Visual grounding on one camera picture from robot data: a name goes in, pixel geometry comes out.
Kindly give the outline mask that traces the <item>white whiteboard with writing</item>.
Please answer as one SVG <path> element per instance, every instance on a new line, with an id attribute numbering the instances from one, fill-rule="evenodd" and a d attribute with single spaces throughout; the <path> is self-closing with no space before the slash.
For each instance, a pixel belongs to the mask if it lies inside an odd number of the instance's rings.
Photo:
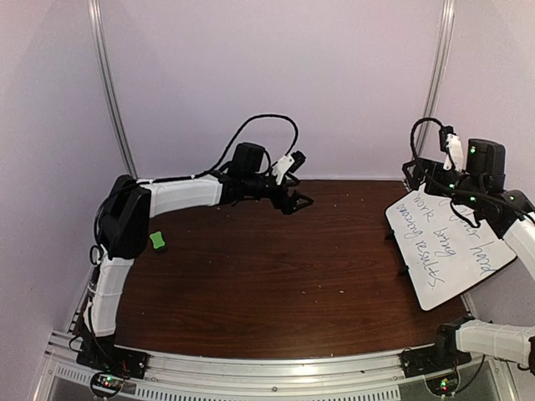
<path id="1" fill-rule="evenodd" d="M 470 227 L 446 197 L 413 190 L 385 209 L 420 307 L 430 311 L 516 259 L 483 221 Z"/>

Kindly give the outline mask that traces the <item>green whiteboard eraser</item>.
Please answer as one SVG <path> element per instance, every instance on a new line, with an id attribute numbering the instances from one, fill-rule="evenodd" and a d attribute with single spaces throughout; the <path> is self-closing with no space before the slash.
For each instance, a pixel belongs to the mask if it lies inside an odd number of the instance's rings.
<path id="1" fill-rule="evenodd" d="M 155 252 L 161 252 L 166 249 L 166 241 L 161 231 L 153 232 L 149 235 L 152 249 Z"/>

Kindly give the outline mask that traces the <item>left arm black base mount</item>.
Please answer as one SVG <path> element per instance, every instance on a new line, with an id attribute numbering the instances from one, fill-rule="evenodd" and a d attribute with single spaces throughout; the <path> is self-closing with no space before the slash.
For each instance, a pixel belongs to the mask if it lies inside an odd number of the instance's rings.
<path id="1" fill-rule="evenodd" d="M 83 341 L 76 362 L 123 378 L 143 379 L 148 364 L 146 352 L 116 347 L 103 339 Z"/>

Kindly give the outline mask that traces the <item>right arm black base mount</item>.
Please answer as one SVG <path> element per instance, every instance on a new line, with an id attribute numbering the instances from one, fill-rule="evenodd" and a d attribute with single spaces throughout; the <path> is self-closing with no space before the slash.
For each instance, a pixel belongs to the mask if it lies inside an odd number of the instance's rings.
<path id="1" fill-rule="evenodd" d="M 400 366 L 406 378 L 454 370 L 471 360 L 469 353 L 439 353 L 434 346 L 406 348 L 400 353 Z"/>

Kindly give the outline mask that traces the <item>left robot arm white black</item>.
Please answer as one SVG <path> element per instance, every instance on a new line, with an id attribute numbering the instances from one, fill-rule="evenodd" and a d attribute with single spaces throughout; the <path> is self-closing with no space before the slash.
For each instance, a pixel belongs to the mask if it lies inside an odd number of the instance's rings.
<path id="1" fill-rule="evenodd" d="M 305 162 L 296 150 L 261 171 L 266 150 L 241 143 L 232 159 L 218 170 L 198 176 L 136 180 L 120 176 L 95 217 L 95 267 L 89 281 L 89 300 L 81 323 L 81 338 L 89 344 L 89 359 L 103 371 L 120 364 L 120 352 L 112 347 L 116 315 L 125 280 L 135 259 L 150 239 L 150 220 L 158 215 L 202 206 L 235 205 L 241 201 L 268 199 L 284 215 L 313 204 L 294 188 L 295 172 Z"/>

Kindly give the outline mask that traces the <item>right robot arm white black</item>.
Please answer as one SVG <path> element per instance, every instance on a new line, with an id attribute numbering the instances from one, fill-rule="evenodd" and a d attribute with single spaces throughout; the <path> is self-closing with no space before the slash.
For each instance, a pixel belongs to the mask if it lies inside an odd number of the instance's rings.
<path id="1" fill-rule="evenodd" d="M 465 206 L 476 229 L 487 224 L 525 267 L 534 268 L 534 205 L 520 190 L 505 190 L 505 148 L 490 140 L 471 139 L 467 151 L 455 134 L 446 134 L 440 148 L 444 162 L 415 157 L 402 166 L 412 190 L 449 199 L 452 208 Z M 534 370 L 534 329 L 499 325 L 469 318 L 446 324 L 442 339 L 429 350 L 434 368 L 447 368 L 461 353 L 481 353 Z"/>

